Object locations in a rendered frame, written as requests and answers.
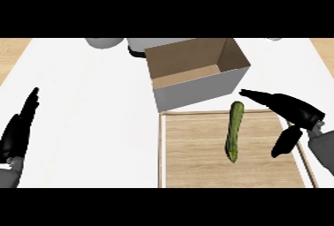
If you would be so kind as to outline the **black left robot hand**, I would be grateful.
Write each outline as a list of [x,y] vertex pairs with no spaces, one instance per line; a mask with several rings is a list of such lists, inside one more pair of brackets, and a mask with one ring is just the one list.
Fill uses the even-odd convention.
[[14,114],[5,125],[0,139],[0,163],[13,157],[23,157],[28,150],[29,127],[38,107],[38,88],[28,95],[19,114]]

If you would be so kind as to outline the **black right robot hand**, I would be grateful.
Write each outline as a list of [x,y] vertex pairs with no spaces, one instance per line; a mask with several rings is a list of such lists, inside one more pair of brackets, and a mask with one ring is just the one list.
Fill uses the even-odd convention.
[[323,120],[325,113],[308,103],[286,94],[268,94],[246,89],[242,89],[239,94],[254,100],[258,104],[264,105],[289,123],[294,124],[282,131],[274,142],[271,158],[280,154],[288,154],[302,135],[300,129],[311,131],[316,123]]

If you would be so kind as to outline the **long green squash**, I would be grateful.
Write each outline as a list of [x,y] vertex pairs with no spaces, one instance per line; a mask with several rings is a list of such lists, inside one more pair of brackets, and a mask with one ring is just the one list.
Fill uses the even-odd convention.
[[233,102],[229,109],[227,138],[224,145],[227,158],[232,162],[237,160],[237,135],[242,115],[243,104],[242,102]]

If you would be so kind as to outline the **wooden tray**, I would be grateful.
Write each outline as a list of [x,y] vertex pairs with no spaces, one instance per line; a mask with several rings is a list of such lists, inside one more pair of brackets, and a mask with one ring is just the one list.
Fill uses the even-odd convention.
[[159,188],[317,187],[304,150],[271,157],[286,123],[266,109],[159,114]]

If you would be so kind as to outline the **open cardboard box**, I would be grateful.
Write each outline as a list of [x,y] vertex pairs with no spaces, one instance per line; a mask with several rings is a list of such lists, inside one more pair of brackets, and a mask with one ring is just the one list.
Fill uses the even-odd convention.
[[233,38],[195,38],[144,49],[159,112],[233,92],[251,67]]

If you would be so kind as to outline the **pale grey round container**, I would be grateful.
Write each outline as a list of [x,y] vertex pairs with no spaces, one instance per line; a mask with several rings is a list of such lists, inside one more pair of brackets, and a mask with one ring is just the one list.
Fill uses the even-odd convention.
[[93,48],[109,49],[122,42],[122,38],[85,38],[85,41]]

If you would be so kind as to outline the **grey appliance with black base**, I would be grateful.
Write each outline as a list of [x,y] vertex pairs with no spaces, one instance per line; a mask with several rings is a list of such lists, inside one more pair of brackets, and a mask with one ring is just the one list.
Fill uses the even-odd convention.
[[128,53],[133,57],[146,57],[144,49],[168,45],[175,42],[189,41],[189,38],[127,38]]

